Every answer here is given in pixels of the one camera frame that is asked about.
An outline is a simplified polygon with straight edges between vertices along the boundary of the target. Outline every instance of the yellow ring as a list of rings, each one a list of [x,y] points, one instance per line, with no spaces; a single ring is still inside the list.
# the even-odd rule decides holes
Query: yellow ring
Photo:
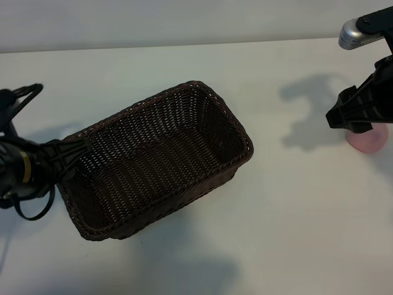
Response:
[[[23,183],[28,183],[30,180],[31,176],[31,164],[30,164],[30,159],[27,156],[27,154],[24,151],[20,151],[20,154],[22,155],[23,161],[25,163],[25,175],[23,177],[22,182]]]

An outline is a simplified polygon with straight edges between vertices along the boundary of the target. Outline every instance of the brown wicker basket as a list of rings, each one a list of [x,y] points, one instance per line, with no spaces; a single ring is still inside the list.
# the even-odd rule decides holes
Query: brown wicker basket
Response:
[[[231,180],[253,153],[202,82],[165,90],[65,139],[92,148],[58,185],[83,238],[127,238]]]

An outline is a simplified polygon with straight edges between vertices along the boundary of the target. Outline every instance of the basket rim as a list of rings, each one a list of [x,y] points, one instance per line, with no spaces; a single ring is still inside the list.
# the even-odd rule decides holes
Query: basket rim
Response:
[[[236,156],[231,161],[223,163],[223,164],[211,169],[207,173],[200,175],[199,177],[197,177],[187,183],[182,184],[177,189],[175,189],[165,195],[162,195],[158,199],[154,200],[154,203],[161,202],[162,200],[165,200],[165,199],[172,197],[174,195],[184,194],[187,191],[191,191],[192,189],[194,189],[195,187],[197,187],[201,183],[204,183],[204,182],[208,181],[209,179],[223,173],[224,171],[230,170],[235,167],[242,166],[242,164],[246,163],[252,157],[252,155],[254,153],[253,144],[251,142],[251,139],[247,135],[244,127],[240,124],[238,119],[233,115],[231,110],[225,104],[224,100],[215,91],[213,91],[212,88],[208,87],[205,83],[203,83],[201,81],[189,81],[189,82],[186,82],[183,84],[179,84],[178,86],[175,86],[173,88],[169,88],[167,90],[164,90],[154,96],[148,97],[145,100],[137,102],[137,103],[133,104],[132,106],[130,106],[129,108],[125,108],[122,111],[120,111],[120,112],[118,112],[118,113],[116,113],[106,119],[103,119],[103,120],[99,121],[98,123],[93,124],[92,126],[79,131],[78,133],[76,133],[74,135],[68,136],[64,140],[71,141],[71,140],[85,137],[85,136],[91,135],[92,133],[96,133],[101,130],[104,130],[106,128],[106,126],[111,123],[111,121],[117,121],[125,116],[129,116],[130,114],[135,114],[135,113],[143,110],[144,108],[148,108],[150,105],[157,103],[161,100],[164,100],[165,98],[168,98],[169,96],[171,96],[181,90],[184,90],[187,88],[195,88],[195,87],[199,87],[200,89],[204,90],[204,92],[206,93],[206,97],[207,98],[210,97],[212,99],[212,101],[215,102],[215,105],[218,107],[218,110],[220,111],[220,113],[225,117],[225,119],[227,119],[229,121],[230,125],[241,136],[241,141],[243,144],[243,151],[240,155]],[[112,223],[108,226],[104,226],[101,228],[95,228],[95,227],[92,227],[89,224],[87,224],[87,222],[84,220],[84,218],[80,214],[79,210],[75,210],[76,208],[78,208],[77,204],[72,199],[69,198],[69,194],[67,194],[66,192],[64,192],[64,193],[68,196],[66,198],[66,200],[64,199],[63,194],[61,196],[66,204],[67,210],[72,212],[72,216],[70,213],[70,217],[73,220],[76,220],[76,219],[78,220],[77,228],[81,232],[85,233],[86,236],[95,236],[95,237],[100,237],[100,238],[111,237],[111,236],[115,235],[117,232],[121,232],[126,225],[133,222],[134,219],[136,219],[140,215],[140,213],[129,215],[126,218],[124,218],[118,222]],[[152,204],[148,204],[144,208],[148,208],[149,206],[152,206]]]

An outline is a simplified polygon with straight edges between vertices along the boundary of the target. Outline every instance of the black cable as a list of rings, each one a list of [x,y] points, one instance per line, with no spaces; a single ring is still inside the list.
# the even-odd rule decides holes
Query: black cable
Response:
[[[42,84],[33,84],[31,86],[25,86],[14,90],[12,93],[15,96],[15,100],[23,96],[27,96],[18,106],[16,106],[9,115],[3,119],[0,123],[0,130],[4,130],[11,120],[31,101],[36,97],[44,88]]]

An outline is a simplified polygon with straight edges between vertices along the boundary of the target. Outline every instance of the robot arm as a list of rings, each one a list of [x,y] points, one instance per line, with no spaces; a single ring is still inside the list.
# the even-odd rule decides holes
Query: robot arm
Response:
[[[385,38],[393,53],[393,7],[348,21],[339,45],[355,49]],[[393,55],[375,63],[375,72],[359,87],[342,91],[326,114],[331,128],[354,133],[372,129],[372,122],[393,123]]]

